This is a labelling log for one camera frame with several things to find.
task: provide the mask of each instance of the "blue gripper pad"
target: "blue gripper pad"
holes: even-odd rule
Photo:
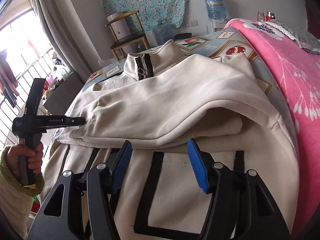
[[[111,167],[112,172],[112,191],[115,193],[118,189],[121,188],[122,182],[124,180],[125,173],[128,169],[129,161],[131,159],[132,146],[131,143],[127,140],[124,142],[120,152],[114,164]]]
[[[208,153],[201,152],[196,143],[196,140],[190,139],[188,141],[188,156],[191,162],[191,166],[196,176],[199,187],[203,190],[204,193],[208,193],[210,188],[208,183],[208,171],[214,161],[211,156],[210,157],[212,159],[212,162],[210,162],[210,159],[209,161],[207,161],[208,158],[203,158],[203,154]]]

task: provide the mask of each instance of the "hand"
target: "hand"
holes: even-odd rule
[[[17,181],[20,181],[20,169],[19,169],[19,156],[25,155],[29,156],[28,168],[32,169],[34,173],[38,174],[41,172],[42,157],[43,157],[43,144],[40,144],[36,147],[36,150],[33,151],[23,144],[15,144],[11,146],[9,152],[5,157],[5,161],[12,175],[16,178]]]

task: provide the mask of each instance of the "gray curtain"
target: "gray curtain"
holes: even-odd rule
[[[69,32],[55,0],[30,0],[59,58],[85,82],[93,72]]]

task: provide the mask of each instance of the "fleece sleeve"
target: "fleece sleeve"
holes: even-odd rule
[[[5,147],[0,158],[0,208],[12,227],[25,239],[33,196],[41,193],[44,180],[42,174],[38,174],[35,189],[21,186],[5,162],[9,149],[10,146]]]

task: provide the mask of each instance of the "window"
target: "window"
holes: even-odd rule
[[[0,51],[7,50],[7,62],[18,81],[17,106],[0,97],[0,148],[17,143],[12,121],[23,114],[34,78],[46,78],[53,69],[53,49],[33,11],[23,14],[0,30]]]

